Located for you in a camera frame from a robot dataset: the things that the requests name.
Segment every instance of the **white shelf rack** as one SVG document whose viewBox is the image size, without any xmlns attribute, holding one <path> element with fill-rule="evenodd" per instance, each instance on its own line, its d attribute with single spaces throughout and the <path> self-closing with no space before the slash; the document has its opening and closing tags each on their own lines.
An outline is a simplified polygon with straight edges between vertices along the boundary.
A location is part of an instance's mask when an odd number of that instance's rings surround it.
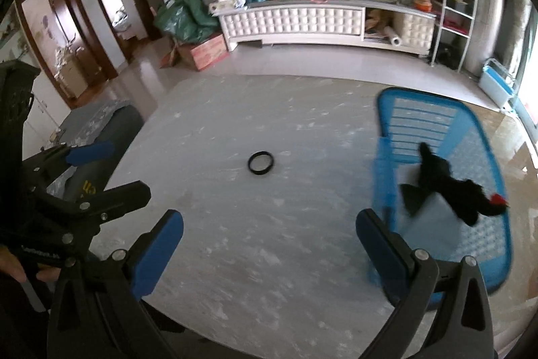
<svg viewBox="0 0 538 359">
<path fill-rule="evenodd" d="M 466 40 L 465 47 L 463 49 L 463 53 L 462 53 L 461 59 L 459 60 L 459 65 L 458 65 L 458 72 L 460 72 L 462 70 L 463 61 L 465 60 L 465 55 L 467 54 L 467 49 L 469 48 L 469 41 L 471 40 L 472 31 L 473 31 L 473 27 L 474 27 L 474 21 L 476 19 L 476 9 L 477 9 L 477 5 L 478 5 L 478 0 L 472 0 L 472 3 L 473 3 L 472 14 L 463 13 L 461 11 L 458 11 L 456 9 L 453 9 L 453 8 L 447 6 L 447 0 L 443 0 L 442 3 L 440 3 L 437 0 L 432 0 L 432 2 L 441 7 L 441 12 L 440 12 L 439 20 L 435 21 L 435 26 L 438 27 L 439 30 L 437 32 L 437 38 L 435 40 L 434 51 L 433 51 L 433 54 L 431 56 L 431 63 L 430 64 L 431 64 L 431 66 L 433 66 L 435 64 L 435 59 L 437 58 L 437 51 L 439 50 L 440 36 L 441 36 L 442 32 L 443 31 L 448 31 L 448 32 L 450 32 L 452 34 L 464 37 L 465 40 Z M 469 33 L 465 34 L 465 33 L 462 33 L 461 31 L 453 30 L 452 28 L 445 27 L 443 25 L 445 23 L 446 12 L 448 12 L 448 11 L 450 11 L 452 13 L 455 13 L 455 14 L 459 14 L 459 16 L 463 16 L 463 17 L 465 17 L 465 18 L 467 18 L 467 19 L 469 19 L 471 21 L 470 25 L 469 25 Z"/>
</svg>

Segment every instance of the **finger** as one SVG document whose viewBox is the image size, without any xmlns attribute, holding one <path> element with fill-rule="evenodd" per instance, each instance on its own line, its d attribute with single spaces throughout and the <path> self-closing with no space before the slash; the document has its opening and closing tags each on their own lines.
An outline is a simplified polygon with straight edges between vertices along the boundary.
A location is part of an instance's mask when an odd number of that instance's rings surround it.
<svg viewBox="0 0 538 359">
<path fill-rule="evenodd" d="M 28 280 L 23 266 L 6 246 L 0 246 L 0 271 L 12 276 L 19 283 L 24 283 Z"/>
<path fill-rule="evenodd" d="M 41 281 L 57 281 L 60 276 L 60 271 L 60 268 L 45 268 L 36 274 L 36 278 Z"/>
</svg>

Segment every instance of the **black toy bird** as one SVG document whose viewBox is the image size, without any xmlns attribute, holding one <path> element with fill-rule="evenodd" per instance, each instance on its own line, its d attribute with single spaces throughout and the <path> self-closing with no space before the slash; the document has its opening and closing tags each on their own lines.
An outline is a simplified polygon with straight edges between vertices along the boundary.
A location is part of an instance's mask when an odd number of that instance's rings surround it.
<svg viewBox="0 0 538 359">
<path fill-rule="evenodd" d="M 458 218 L 468 226 L 475 226 L 478 214 L 484 216 L 502 215 L 507 210 L 506 200 L 493 194 L 491 200 L 484 195 L 483 188 L 472 180 L 456 180 L 452 177 L 447 160 L 434 155 L 428 144 L 419 146 L 422 158 L 418 187 L 400 185 L 403 204 L 410 216 L 416 216 L 426 198 L 437 192 L 445 198 Z"/>
</svg>

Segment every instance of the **paper towel roll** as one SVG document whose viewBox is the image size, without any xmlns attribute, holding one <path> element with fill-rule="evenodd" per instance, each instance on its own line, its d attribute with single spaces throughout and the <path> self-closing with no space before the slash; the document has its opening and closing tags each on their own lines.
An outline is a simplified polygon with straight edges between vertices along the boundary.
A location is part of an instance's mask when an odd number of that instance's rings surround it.
<svg viewBox="0 0 538 359">
<path fill-rule="evenodd" d="M 388 37 L 388 40 L 390 40 L 392 46 L 400 46 L 402 44 L 402 40 L 400 39 L 400 36 L 396 34 L 396 32 L 392 29 L 392 27 L 385 27 L 383 29 L 383 32 L 385 36 Z"/>
</svg>

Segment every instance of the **small box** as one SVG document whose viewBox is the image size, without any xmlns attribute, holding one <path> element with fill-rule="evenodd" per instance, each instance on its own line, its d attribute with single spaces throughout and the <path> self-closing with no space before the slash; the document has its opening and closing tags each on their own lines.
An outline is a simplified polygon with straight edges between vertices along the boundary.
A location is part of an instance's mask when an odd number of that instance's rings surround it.
<svg viewBox="0 0 538 359">
<path fill-rule="evenodd" d="M 214 65 L 229 54 L 222 33 L 211 35 L 209 40 L 202 44 L 179 45 L 178 52 L 182 59 L 198 71 Z"/>
</svg>

